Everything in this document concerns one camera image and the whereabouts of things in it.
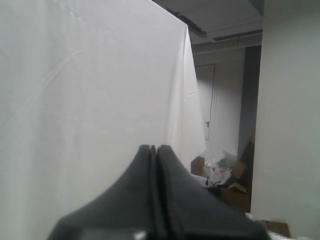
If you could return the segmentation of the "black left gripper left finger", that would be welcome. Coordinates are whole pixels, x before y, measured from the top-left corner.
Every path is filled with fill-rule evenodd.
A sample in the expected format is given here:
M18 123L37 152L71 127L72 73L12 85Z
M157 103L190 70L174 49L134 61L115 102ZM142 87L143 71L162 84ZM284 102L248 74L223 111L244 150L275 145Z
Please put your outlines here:
M141 145L122 176L100 196L62 217L50 240L160 240L162 207L156 149Z

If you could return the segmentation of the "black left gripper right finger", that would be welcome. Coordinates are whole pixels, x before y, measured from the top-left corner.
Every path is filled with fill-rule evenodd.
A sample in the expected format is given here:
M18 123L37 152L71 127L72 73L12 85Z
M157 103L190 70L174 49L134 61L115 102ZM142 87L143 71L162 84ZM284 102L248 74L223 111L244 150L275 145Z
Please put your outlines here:
M261 224L230 208L201 186L169 145L157 149L156 163L166 239L269 239Z

